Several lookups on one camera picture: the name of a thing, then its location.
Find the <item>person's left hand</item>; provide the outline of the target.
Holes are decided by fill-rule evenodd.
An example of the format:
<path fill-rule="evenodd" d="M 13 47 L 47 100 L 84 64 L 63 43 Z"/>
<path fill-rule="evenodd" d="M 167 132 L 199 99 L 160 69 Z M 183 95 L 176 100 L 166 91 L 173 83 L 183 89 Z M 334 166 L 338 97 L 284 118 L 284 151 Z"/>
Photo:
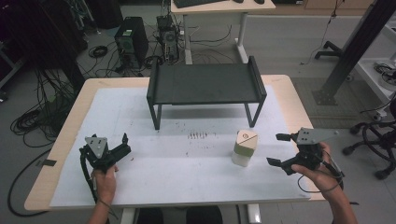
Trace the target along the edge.
<path fill-rule="evenodd" d="M 107 205 L 111 205 L 115 197 L 117 187 L 115 174 L 118 170 L 118 166 L 113 165 L 106 173 L 101 170 L 92 171 L 92 177 L 95 179 L 97 187 L 98 198 Z"/>

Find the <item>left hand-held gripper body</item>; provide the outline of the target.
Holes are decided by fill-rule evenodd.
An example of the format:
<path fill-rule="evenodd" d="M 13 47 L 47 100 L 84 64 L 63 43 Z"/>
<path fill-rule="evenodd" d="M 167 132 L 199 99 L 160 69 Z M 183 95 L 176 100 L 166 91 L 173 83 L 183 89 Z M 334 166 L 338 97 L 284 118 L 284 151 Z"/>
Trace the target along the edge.
<path fill-rule="evenodd" d="M 98 137 L 94 134 L 91 137 L 86 137 L 85 142 L 86 145 L 80 152 L 94 170 L 106 172 L 120 160 L 120 147 L 109 150 L 106 137 Z"/>

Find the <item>person's right hand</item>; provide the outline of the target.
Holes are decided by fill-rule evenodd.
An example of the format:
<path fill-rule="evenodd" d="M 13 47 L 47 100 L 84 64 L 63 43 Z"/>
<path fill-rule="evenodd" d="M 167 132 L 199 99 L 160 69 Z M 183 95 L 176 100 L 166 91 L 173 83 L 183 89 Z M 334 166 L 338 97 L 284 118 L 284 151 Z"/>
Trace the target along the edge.
<path fill-rule="evenodd" d="M 326 167 L 327 164 L 332 164 L 330 146 L 324 142 L 320 142 L 319 144 L 322 149 L 323 164 L 315 170 L 310 170 L 298 164 L 293 164 L 291 169 L 296 173 L 308 177 L 327 201 L 336 200 L 343 194 L 343 190 L 338 184 L 335 175 Z"/>

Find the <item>black computer tower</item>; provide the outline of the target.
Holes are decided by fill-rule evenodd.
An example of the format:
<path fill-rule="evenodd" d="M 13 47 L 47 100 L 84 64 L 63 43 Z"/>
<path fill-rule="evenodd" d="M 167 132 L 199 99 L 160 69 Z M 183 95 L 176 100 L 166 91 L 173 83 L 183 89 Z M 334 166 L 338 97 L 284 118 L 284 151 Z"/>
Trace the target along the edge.
<path fill-rule="evenodd" d="M 114 38 L 121 66 L 140 69 L 149 49 L 143 19 L 141 17 L 126 17 Z"/>

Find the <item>black office chair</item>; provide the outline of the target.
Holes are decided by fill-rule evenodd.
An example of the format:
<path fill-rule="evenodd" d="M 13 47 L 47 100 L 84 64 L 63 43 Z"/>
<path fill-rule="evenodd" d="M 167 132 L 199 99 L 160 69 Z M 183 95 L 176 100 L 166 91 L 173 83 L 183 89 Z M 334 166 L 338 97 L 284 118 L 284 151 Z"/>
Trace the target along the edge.
<path fill-rule="evenodd" d="M 342 153 L 348 156 L 356 148 L 367 146 L 377 156 L 388 161 L 389 166 L 386 169 L 375 172 L 375 177 L 379 180 L 386 179 L 396 169 L 396 156 L 393 153 L 393 149 L 396 149 L 396 100 L 390 101 L 389 109 L 394 121 L 361 122 L 354 125 L 349 132 L 361 132 L 362 140 L 342 150 Z"/>

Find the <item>white shelf unit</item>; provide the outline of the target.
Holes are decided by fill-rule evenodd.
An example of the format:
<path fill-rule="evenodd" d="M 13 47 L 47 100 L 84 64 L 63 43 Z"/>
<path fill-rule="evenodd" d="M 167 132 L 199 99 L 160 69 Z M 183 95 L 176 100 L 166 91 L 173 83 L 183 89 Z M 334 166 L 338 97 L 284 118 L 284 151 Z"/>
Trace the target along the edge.
<path fill-rule="evenodd" d="M 381 75 L 374 69 L 376 63 L 396 67 L 396 21 L 389 21 L 355 65 L 356 72 L 366 81 L 377 97 L 386 103 L 393 92 L 380 84 Z"/>

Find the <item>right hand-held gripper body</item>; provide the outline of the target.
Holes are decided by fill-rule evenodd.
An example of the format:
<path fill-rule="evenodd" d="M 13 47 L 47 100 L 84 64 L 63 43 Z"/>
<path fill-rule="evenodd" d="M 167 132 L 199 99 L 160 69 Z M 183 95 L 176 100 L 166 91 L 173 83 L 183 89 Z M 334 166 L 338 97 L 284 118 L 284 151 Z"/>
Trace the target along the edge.
<path fill-rule="evenodd" d="M 338 131 L 327 129 L 301 128 L 293 137 L 293 141 L 299 149 L 293 163 L 302 165 L 310 170 L 315 169 L 322 160 L 320 142 L 333 138 L 338 134 Z"/>

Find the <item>small wooden box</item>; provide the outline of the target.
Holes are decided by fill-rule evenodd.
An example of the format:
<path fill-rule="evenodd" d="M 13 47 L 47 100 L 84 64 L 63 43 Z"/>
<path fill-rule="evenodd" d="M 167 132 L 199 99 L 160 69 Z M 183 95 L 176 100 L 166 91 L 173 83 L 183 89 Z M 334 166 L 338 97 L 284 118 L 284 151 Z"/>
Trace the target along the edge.
<path fill-rule="evenodd" d="M 232 162 L 236 165 L 247 167 L 257 148 L 258 139 L 259 136 L 253 131 L 238 131 L 233 146 Z"/>

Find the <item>black keyboard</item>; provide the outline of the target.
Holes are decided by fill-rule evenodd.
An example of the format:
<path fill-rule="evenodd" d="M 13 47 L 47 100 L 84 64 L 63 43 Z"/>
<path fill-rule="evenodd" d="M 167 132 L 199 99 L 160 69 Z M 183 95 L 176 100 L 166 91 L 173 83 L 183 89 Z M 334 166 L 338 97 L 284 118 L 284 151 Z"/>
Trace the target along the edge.
<path fill-rule="evenodd" d="M 212 6 L 227 3 L 230 0 L 173 0 L 177 8 Z"/>

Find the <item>white table mat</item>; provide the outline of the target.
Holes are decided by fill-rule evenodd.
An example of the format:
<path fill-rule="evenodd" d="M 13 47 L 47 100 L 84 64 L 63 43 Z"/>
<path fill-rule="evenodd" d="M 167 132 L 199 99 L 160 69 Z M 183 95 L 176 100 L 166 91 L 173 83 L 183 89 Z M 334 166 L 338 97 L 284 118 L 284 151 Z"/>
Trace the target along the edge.
<path fill-rule="evenodd" d="M 114 148 L 124 133 L 132 151 L 118 163 L 115 205 L 309 200 L 304 181 L 267 162 L 267 158 L 292 158 L 296 151 L 293 143 L 276 140 L 276 134 L 286 133 L 288 128 L 273 88 L 266 90 L 253 129 L 259 136 L 258 145 L 247 167 L 232 162 L 237 132 L 248 128 L 242 105 L 167 105 L 161 126 L 155 129 L 146 89 L 98 90 L 65 160 L 51 207 L 93 204 L 79 151 L 86 137 L 106 137 L 108 146 Z"/>

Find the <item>black stand foot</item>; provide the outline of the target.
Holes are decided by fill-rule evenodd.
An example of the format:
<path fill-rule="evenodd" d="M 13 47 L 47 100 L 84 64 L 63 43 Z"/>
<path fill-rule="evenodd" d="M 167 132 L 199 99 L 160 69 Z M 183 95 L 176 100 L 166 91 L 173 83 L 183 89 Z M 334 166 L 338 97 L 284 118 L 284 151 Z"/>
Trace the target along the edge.
<path fill-rule="evenodd" d="M 318 51 L 315 55 L 315 59 L 318 60 L 322 56 L 334 56 L 334 57 L 341 57 L 343 54 L 343 50 L 338 48 L 334 43 L 331 41 L 326 41 L 323 45 L 323 50 Z"/>

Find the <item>light wooden table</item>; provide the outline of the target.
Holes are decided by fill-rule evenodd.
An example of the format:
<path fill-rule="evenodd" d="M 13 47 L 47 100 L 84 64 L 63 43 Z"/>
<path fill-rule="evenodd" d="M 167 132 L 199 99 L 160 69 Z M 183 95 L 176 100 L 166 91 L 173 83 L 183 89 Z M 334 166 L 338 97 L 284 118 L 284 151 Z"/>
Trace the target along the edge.
<path fill-rule="evenodd" d="M 312 123 L 289 76 L 262 75 L 262 82 L 273 88 L 282 111 L 282 117 L 290 132 L 298 131 L 301 127 L 312 128 Z M 148 77 L 91 78 L 87 80 L 48 155 L 48 159 L 56 161 L 56 163 L 53 166 L 42 166 L 35 183 L 24 200 L 23 208 L 28 211 L 50 210 L 50 201 L 57 187 L 64 161 L 76 140 L 78 130 L 90 109 L 94 95 L 99 89 L 135 89 L 146 88 L 148 85 Z"/>

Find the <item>open computer case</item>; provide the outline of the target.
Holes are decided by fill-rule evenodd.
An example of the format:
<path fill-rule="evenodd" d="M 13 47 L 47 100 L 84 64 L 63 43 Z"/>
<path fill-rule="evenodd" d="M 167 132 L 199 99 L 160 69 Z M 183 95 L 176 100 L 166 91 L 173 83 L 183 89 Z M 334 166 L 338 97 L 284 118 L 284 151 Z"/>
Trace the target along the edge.
<path fill-rule="evenodd" d="M 175 63 L 179 59 L 177 28 L 170 15 L 158 16 L 156 20 L 164 59 L 168 63 Z"/>

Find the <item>light desk with white legs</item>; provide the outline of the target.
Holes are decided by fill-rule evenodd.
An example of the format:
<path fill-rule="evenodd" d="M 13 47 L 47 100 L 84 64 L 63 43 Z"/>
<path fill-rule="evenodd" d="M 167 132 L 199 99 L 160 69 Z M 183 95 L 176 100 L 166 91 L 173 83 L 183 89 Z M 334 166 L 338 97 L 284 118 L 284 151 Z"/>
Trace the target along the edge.
<path fill-rule="evenodd" d="M 248 62 L 248 56 L 244 48 L 245 30 L 248 14 L 252 12 L 265 12 L 276 8 L 272 0 L 263 0 L 258 4 L 255 0 L 244 0 L 237 3 L 234 0 L 223 0 L 199 6 L 179 8 L 175 0 L 170 0 L 171 12 L 181 15 L 184 28 L 184 51 L 185 63 L 192 64 L 191 57 L 191 32 L 189 28 L 193 25 L 211 26 L 218 24 L 239 25 L 238 37 L 234 40 L 241 61 Z"/>

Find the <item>black metal post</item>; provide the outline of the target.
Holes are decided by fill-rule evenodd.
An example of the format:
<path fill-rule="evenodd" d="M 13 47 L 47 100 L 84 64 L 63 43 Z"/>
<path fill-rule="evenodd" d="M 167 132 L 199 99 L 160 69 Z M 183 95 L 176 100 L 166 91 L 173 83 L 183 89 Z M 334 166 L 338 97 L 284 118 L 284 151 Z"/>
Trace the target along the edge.
<path fill-rule="evenodd" d="M 374 0 L 342 49 L 330 41 L 324 44 L 332 51 L 319 51 L 315 58 L 336 56 L 339 61 L 322 87 L 312 91 L 317 105 L 337 105 L 334 95 L 395 11 L 396 0 Z"/>

